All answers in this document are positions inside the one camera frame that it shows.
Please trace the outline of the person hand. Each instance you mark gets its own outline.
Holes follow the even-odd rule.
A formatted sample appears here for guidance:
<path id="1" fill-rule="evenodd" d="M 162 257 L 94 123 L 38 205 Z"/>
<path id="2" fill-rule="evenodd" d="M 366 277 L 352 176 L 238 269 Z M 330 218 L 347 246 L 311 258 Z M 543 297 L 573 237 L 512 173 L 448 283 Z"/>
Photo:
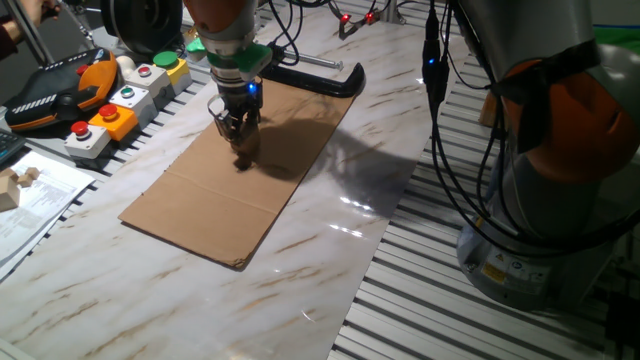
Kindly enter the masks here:
<path id="1" fill-rule="evenodd" d="M 36 27 L 46 19 L 56 19 L 60 11 L 60 6 L 55 0 L 20 0 L 20 3 Z"/>

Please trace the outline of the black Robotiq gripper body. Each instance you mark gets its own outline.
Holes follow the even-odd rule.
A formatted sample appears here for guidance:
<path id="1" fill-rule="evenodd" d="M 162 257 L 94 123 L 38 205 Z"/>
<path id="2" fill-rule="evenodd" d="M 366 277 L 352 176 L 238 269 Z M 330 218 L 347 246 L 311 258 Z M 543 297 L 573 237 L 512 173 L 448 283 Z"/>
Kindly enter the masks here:
<path id="1" fill-rule="evenodd" d="M 244 84 L 232 86 L 217 86 L 218 97 L 214 102 L 222 103 L 221 110 L 214 110 L 213 115 L 221 118 L 224 114 L 229 114 L 237 119 L 245 115 L 260 118 L 260 110 L 263 106 L 263 84 L 262 79 L 257 78 Z"/>

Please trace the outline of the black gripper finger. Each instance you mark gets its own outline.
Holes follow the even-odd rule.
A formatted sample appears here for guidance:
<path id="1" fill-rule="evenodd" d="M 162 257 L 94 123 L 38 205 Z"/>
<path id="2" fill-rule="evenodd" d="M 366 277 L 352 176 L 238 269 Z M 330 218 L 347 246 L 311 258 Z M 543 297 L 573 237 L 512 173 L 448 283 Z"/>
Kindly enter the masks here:
<path id="1" fill-rule="evenodd" d="M 215 113 L 213 117 L 220 135 L 233 149 L 238 149 L 240 147 L 239 120 L 230 112 Z"/>
<path id="2" fill-rule="evenodd" d="M 252 109 L 246 113 L 243 125 L 242 125 L 242 140 L 247 141 L 258 130 L 258 126 L 261 120 L 260 110 Z"/>

